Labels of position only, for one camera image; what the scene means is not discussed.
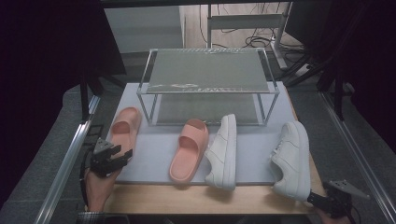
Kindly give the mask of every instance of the white wall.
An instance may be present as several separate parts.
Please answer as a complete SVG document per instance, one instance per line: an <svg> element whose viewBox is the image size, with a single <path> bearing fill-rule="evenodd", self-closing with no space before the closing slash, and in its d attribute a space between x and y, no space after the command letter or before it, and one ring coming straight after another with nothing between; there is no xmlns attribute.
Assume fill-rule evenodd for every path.
<svg viewBox="0 0 396 224"><path fill-rule="evenodd" d="M182 49L179 7L106 8L120 53Z"/></svg>

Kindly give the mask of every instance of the white mat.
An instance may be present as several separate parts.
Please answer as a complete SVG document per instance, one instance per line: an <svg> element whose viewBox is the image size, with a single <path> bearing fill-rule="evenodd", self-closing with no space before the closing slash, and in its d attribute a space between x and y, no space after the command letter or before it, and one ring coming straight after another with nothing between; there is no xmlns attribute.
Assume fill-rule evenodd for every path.
<svg viewBox="0 0 396 224"><path fill-rule="evenodd" d="M237 185L271 185L274 178L271 174L269 157L277 146L283 124L294 120L290 100L282 82L277 82L280 94L268 125L238 126L236 151ZM128 106L142 107L138 101L137 84L127 84L120 99L116 115ZM264 108L269 108L273 95L262 95ZM117 178L118 182L145 184L173 184L169 177L169 166L177 150L177 139L182 126L148 126L143 116L136 138L134 155ZM208 126L209 145L219 126ZM209 160L204 156L197 172L191 181L192 185L204 185L205 176L210 173Z"/></svg>

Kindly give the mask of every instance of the pink slide sandal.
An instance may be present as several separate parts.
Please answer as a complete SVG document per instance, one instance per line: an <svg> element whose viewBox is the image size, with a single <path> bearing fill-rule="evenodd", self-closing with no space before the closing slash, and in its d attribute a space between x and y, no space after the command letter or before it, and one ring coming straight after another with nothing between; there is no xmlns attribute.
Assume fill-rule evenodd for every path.
<svg viewBox="0 0 396 224"><path fill-rule="evenodd" d="M141 121L142 116L135 107L126 107L120 111L111 126L110 142L114 146L121 145L121 151L111 159L123 156L125 152L134 149Z"/></svg>
<svg viewBox="0 0 396 224"><path fill-rule="evenodd" d="M178 148L169 168L172 180L187 183L192 180L207 148L209 132L199 119L189 119L178 138Z"/></svg>

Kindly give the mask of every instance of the person's left hand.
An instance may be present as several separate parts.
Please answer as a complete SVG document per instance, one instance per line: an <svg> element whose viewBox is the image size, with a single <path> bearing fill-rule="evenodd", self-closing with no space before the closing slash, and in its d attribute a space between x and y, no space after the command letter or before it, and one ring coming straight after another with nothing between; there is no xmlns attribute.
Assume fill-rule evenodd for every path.
<svg viewBox="0 0 396 224"><path fill-rule="evenodd" d="M105 202L113 190L114 183L117 176L122 169L111 173L108 176L99 176L90 171L85 174L85 186L88 199L88 211L102 212L105 207Z"/></svg>

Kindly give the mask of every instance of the gray floor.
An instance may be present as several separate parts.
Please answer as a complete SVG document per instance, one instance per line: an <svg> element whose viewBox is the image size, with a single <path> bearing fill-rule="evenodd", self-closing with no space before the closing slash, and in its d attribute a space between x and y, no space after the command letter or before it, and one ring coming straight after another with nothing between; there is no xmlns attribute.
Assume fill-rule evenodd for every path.
<svg viewBox="0 0 396 224"><path fill-rule="evenodd" d="M135 74L142 74L143 66L140 62L145 61L146 54L137 57L136 55L123 55L128 75L116 77L123 81L137 81L138 78ZM275 76L279 76L281 71L276 69L276 63L271 53L269 57ZM358 197L353 198L354 205L361 214L362 223L387 223L376 198L373 197L372 189L367 184L368 180L364 178L361 169L356 165L355 158L349 152L345 140L338 132L326 105L315 89L317 79L317 77L312 77L294 88L289 88L288 91L297 116L308 132L310 150L320 177L323 181L346 179L365 193L370 194L372 196L370 201ZM102 79L102 83L105 86L105 93L92 125L103 127L102 136L105 137L122 95L122 89L104 79ZM64 108L34 161L4 204L0 212L0 223L34 222L80 124L79 103L79 86L64 94ZM351 131L370 167L374 170L378 181L383 185L390 199L394 201L396 198L396 180L393 178L396 168L395 154L356 111L348 97L344 98L343 106L346 126ZM86 142L90 142L90 140L91 138L87 137ZM87 147L82 147L80 151L50 223L74 223L77 212L83 210L78 169L85 148ZM250 218L255 218L252 220L255 220L256 223L264 223L262 217ZM319 223L315 215L309 216L309 218L313 223ZM142 223L147 220L151 222L159 220L162 223L161 217L135 216L132 219L140 220Z"/></svg>

